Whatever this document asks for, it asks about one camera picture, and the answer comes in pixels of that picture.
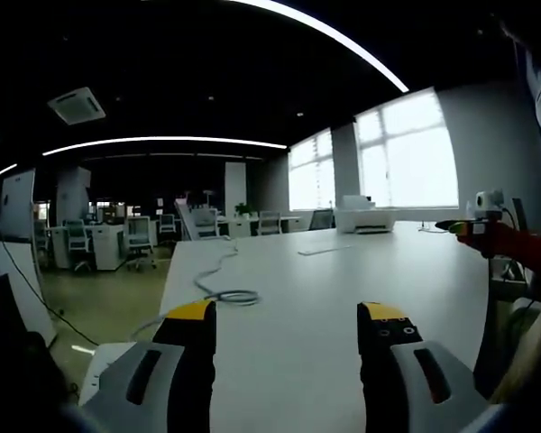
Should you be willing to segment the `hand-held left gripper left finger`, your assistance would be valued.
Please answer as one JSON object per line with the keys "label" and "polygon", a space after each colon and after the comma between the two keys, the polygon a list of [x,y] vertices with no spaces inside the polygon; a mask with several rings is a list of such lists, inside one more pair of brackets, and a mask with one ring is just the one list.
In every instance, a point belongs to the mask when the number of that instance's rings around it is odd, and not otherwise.
{"label": "hand-held left gripper left finger", "polygon": [[98,375],[83,411],[96,432],[208,432],[215,381],[216,304],[166,313],[149,342],[136,342]]}

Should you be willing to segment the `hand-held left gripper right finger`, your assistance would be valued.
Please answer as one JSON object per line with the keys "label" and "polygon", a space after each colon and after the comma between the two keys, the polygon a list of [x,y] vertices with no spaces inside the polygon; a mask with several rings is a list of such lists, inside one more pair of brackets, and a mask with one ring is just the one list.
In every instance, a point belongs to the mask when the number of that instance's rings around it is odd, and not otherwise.
{"label": "hand-held left gripper right finger", "polygon": [[487,409],[472,370],[406,313],[361,302],[356,314],[367,432],[460,432]]}

